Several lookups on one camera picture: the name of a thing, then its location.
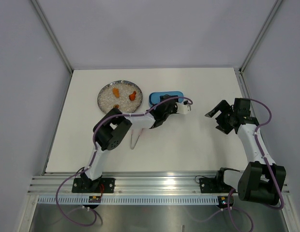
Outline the blue lunch box lid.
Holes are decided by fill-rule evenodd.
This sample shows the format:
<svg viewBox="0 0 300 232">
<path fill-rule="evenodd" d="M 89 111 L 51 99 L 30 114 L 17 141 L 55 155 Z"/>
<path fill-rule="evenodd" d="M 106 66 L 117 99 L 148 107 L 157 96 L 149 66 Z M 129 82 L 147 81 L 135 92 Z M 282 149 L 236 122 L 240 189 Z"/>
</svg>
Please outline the blue lunch box lid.
<svg viewBox="0 0 300 232">
<path fill-rule="evenodd" d="M 159 102 L 161 102 L 165 95 L 170 97 L 183 97 L 184 94 L 181 91 L 163 91 L 163 92 L 153 92 L 149 95 L 149 106 L 152 107 Z"/>
</svg>

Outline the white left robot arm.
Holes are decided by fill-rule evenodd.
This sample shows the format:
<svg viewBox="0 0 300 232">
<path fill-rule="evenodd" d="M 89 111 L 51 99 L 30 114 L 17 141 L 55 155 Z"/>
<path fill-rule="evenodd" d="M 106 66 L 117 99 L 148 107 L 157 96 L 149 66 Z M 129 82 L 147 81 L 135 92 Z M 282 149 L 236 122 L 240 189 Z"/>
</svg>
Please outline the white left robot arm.
<svg viewBox="0 0 300 232">
<path fill-rule="evenodd" d="M 80 173 L 82 188 L 95 192 L 100 186 L 104 162 L 109 151 L 117 148 L 128 131 L 154 129 L 172 114 L 187 114 L 193 101 L 179 95 L 162 95 L 160 102 L 143 113 L 123 113 L 111 109 L 93 128 L 93 152 L 87 167 Z"/>
</svg>

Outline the pink metal tongs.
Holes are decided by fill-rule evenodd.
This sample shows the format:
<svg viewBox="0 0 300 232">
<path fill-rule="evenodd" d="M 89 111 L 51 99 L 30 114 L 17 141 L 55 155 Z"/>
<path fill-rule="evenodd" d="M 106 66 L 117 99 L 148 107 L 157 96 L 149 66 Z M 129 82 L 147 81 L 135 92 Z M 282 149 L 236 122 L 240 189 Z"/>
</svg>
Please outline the pink metal tongs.
<svg viewBox="0 0 300 232">
<path fill-rule="evenodd" d="M 136 144 L 142 135 L 144 129 L 135 129 L 131 130 L 131 137 L 130 137 L 130 149 L 134 150 L 136 147 Z"/>
</svg>

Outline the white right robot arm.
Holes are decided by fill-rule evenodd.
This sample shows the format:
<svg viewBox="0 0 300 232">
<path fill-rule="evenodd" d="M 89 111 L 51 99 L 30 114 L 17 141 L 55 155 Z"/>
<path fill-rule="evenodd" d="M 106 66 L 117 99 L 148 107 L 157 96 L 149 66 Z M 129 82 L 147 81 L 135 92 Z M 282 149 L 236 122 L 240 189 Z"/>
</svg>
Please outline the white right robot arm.
<svg viewBox="0 0 300 232">
<path fill-rule="evenodd" d="M 286 170 L 272 159 L 260 133 L 261 127 L 270 123 L 270 120 L 260 124 L 251 115 L 251 102 L 252 99 L 236 98 L 234 104 L 230 105 L 222 100 L 205 115 L 212 118 L 219 113 L 216 128 L 224 134 L 235 132 L 241 140 L 248 164 L 243 172 L 221 168 L 208 182 L 200 182 L 200 189 L 202 192 L 229 192 L 234 189 L 242 201 L 261 203 L 280 210 L 284 207 L 282 189 Z"/>
</svg>

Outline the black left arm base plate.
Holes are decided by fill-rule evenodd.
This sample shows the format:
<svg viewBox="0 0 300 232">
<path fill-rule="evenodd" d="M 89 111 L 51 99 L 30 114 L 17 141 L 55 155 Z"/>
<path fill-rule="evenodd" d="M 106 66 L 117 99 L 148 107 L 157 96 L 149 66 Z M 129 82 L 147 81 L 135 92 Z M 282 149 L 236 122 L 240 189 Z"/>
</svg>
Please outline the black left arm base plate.
<svg viewBox="0 0 300 232">
<path fill-rule="evenodd" d="M 84 181 L 82 178 L 75 178 L 72 186 L 72 193 L 114 193 L 114 178 L 98 178 L 95 181 Z"/>
</svg>

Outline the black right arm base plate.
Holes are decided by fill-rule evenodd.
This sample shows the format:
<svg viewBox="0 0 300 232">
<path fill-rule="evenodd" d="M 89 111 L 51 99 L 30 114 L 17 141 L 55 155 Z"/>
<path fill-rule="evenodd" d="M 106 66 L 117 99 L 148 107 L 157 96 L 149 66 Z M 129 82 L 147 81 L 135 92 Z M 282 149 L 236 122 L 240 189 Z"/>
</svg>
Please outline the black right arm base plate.
<svg viewBox="0 0 300 232">
<path fill-rule="evenodd" d="M 201 193 L 229 193 L 232 190 L 230 185 L 217 178 L 199 177 L 198 184 Z"/>
</svg>

